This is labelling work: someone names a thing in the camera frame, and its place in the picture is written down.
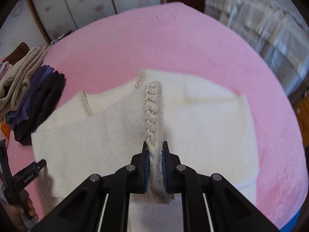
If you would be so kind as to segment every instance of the white fabric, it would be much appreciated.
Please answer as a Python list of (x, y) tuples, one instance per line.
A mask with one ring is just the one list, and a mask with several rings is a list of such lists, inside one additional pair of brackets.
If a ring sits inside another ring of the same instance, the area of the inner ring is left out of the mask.
[[(96, 95), (101, 98), (96, 102), (105, 104), (100, 113), (95, 113), (95, 101), (88, 96), (89, 108), (95, 116), (87, 117), (74, 97), (32, 134), (36, 160), (47, 161), (48, 172), (43, 172), (39, 186), (50, 208), (90, 174), (114, 173), (129, 164), (133, 154), (140, 153), (143, 141), (149, 137), (143, 108), (144, 85), (155, 80), (162, 86), (164, 140), (168, 141), (170, 151), (198, 173), (221, 173), (256, 203), (258, 154), (246, 98), (196, 76), (147, 70), (139, 89), (113, 101), (109, 107), (105, 108), (109, 99), (104, 93)], [(118, 91), (123, 90), (114, 89), (114, 95), (117, 97)], [(75, 114), (77, 119), (84, 119), (74, 122)], [(156, 170), (158, 179), (150, 179), (150, 185), (154, 186), (157, 180), (160, 187), (160, 169)], [(179, 231), (181, 201), (176, 198), (169, 205), (158, 205), (149, 193), (132, 196), (129, 217), (131, 231)]]
[(205, 1), (205, 14), (245, 39), (265, 60), (287, 95), (297, 89), (309, 70), (308, 27), (296, 19), (295, 10), (289, 9), (293, 6), (290, 0)]

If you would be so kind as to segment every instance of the white wall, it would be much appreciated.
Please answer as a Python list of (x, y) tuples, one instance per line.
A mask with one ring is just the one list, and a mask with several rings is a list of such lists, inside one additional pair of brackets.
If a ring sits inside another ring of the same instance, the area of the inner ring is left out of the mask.
[(29, 48), (46, 45), (26, 0), (19, 0), (0, 30), (0, 57), (6, 57), (25, 42)]

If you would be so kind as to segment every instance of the cream garment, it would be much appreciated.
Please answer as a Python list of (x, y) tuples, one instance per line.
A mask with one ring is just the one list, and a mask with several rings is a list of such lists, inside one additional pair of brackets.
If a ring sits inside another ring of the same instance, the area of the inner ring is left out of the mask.
[[(246, 98), (196, 76), (147, 70), (139, 78), (142, 89), (143, 84), (154, 80), (162, 84), (164, 140), (168, 141), (171, 152), (198, 173), (221, 173), (255, 203), (258, 155)], [(131, 85), (132, 89), (126, 84), (114, 89), (113, 93), (107, 92), (107, 95), (118, 97), (119, 91), (133, 90), (135, 83), (131, 82)], [(86, 112), (94, 113), (91, 97), (86, 95), (87, 101), (73, 98), (73, 103), (69, 101), (55, 111), (32, 134), (36, 160), (47, 160), (48, 174), (45, 171), (39, 182), (44, 192), (42, 197), (49, 202), (45, 206), (52, 209), (91, 173), (113, 173), (129, 163), (131, 154), (141, 151), (142, 145), (139, 144), (147, 139), (149, 131), (143, 134), (147, 118), (145, 109), (138, 107), (141, 98), (137, 97), (138, 93), (140, 90), (110, 107), (103, 106), (103, 112), (87, 119), (83, 119), (87, 117)], [(108, 99), (113, 98), (105, 98), (105, 93), (99, 95), (101, 100), (96, 102), (104, 102), (105, 106)], [(82, 105), (87, 105), (87, 102), (88, 110), (85, 111)], [(67, 118), (65, 114), (69, 112), (71, 115)], [(152, 166), (152, 171), (157, 167), (156, 187), (160, 191), (160, 157), (154, 158)], [(154, 186), (155, 179), (150, 180), (150, 185)], [(129, 208), (131, 231), (158, 231), (159, 225), (162, 231), (180, 231), (181, 212), (179, 197), (169, 205), (158, 205), (149, 193), (132, 195)]]

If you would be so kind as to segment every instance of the human hand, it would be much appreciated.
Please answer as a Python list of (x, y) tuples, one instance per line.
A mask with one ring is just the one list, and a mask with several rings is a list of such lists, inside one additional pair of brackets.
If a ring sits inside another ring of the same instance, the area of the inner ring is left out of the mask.
[[(29, 198), (29, 193), (27, 191), (26, 195), (27, 195), (27, 207), (28, 207), (28, 212), (29, 215), (32, 216), (34, 219), (38, 220), (39, 216), (36, 214), (36, 210), (33, 207), (33, 202), (32, 200)], [(10, 217), (11, 221), (14, 223), (15, 227), (20, 231), (20, 232), (27, 232), (28, 229), (27, 227), (24, 225), (23, 221), (21, 220), (20, 216), (22, 214), (24, 214), (24, 210), (22, 209), (21, 206), (17, 206), (17, 205), (8, 205), (7, 208), (7, 214)]]

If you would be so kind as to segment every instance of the stack of folded clothes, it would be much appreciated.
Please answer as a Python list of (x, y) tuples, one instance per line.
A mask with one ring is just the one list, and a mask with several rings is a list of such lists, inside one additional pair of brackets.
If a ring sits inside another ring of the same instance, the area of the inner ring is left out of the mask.
[(31, 145), (31, 133), (53, 112), (64, 89), (64, 74), (41, 66), (46, 54), (46, 46), (31, 48), (3, 77), (0, 66), (0, 118), (5, 116), (22, 145)]

